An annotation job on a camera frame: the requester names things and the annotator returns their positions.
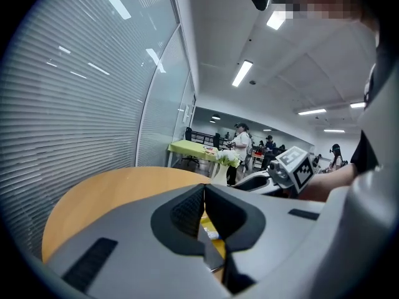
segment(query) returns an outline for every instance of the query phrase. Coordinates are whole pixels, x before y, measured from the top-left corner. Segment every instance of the person in white shirt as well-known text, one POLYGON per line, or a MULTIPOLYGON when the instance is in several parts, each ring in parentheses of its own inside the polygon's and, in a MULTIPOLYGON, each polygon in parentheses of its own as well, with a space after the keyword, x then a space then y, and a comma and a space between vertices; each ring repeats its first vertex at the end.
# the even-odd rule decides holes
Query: person in white shirt
MULTIPOLYGON (((232 140, 233 150, 238 153, 238 158, 242 162, 245 161, 247 157, 247 148, 252 145, 252 140, 249 138, 247 133, 248 126, 245 123, 238 123, 236 124, 237 128, 237 137, 232 140)), ((237 169, 235 167, 230 166, 227 171, 227 184, 228 185, 235 185, 236 184, 236 176, 237 176, 237 169)))
POLYGON ((330 163, 329 172, 334 172, 340 169, 343 163, 340 146, 338 144, 334 144, 330 149, 330 153, 334 154, 334 159, 330 163))

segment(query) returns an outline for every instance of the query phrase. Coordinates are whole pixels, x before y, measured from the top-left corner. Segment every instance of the desk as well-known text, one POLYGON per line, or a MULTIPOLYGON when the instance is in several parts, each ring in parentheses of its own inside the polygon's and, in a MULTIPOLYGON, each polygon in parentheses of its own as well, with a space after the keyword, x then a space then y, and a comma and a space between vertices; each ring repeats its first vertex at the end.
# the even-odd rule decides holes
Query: desk
POLYGON ((105 172, 71 188, 55 205, 42 241, 42 259, 112 209, 172 189, 207 184, 210 178, 175 168, 136 167, 105 172))
POLYGON ((172 166, 173 153, 194 156, 199 159, 204 159, 205 161, 211 161, 214 163, 212 177, 211 177, 211 178, 214 178, 214 175, 216 173, 216 168, 217 168, 216 167, 216 163, 217 163, 216 162, 216 153, 218 152, 218 149, 215 147, 212 149, 215 152, 215 155, 207 153, 206 149, 204 148, 204 145, 200 144, 200 143, 195 143, 195 142, 186 141, 186 140, 181 140, 181 141, 170 143, 169 147, 168 147, 168 151, 170 152, 169 160, 168 160, 168 167, 170 168, 172 166))
POLYGON ((264 155, 256 155, 256 154, 252 153, 252 156, 251 156, 251 157, 254 159, 254 160, 252 161, 252 167, 253 167, 253 168, 255 168, 256 159, 257 159, 257 158, 261 160, 261 167, 262 167, 262 162, 263 162, 263 159, 264 159, 264 155))

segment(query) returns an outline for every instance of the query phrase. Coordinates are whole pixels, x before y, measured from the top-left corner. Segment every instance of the black pants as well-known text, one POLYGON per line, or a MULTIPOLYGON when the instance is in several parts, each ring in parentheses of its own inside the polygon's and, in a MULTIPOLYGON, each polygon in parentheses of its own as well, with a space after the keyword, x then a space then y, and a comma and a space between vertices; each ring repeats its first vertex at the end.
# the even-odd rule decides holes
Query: black pants
POLYGON ((229 169, 227 170, 227 177, 229 178, 227 180, 227 185, 235 185, 236 184, 236 176, 237 176, 237 169, 235 167, 230 166, 229 169))

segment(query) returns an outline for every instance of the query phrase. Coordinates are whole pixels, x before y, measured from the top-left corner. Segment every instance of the green tablecloth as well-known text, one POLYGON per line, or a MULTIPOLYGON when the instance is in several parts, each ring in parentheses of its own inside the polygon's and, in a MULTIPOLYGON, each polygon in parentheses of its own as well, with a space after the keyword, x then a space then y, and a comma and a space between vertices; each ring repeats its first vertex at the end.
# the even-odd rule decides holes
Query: green tablecloth
MULTIPOLYGON (((212 148, 215 153, 218 152, 217 148, 212 148)), ((169 144, 168 151, 179 153, 183 155, 190 155, 199 159, 216 162, 216 156, 208 154, 204 148, 204 144, 195 143, 191 141, 177 141, 169 144)))

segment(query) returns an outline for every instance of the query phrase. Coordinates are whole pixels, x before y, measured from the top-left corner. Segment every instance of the white flowers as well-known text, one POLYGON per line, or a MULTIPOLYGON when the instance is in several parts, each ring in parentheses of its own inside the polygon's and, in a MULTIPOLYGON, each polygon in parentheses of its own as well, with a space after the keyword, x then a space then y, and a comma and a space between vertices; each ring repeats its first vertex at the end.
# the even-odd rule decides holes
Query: white flowers
POLYGON ((216 160, 220 165, 232 166, 237 168, 239 166, 238 154, 235 151, 229 151, 228 149, 224 151, 218 151, 216 153, 216 160))

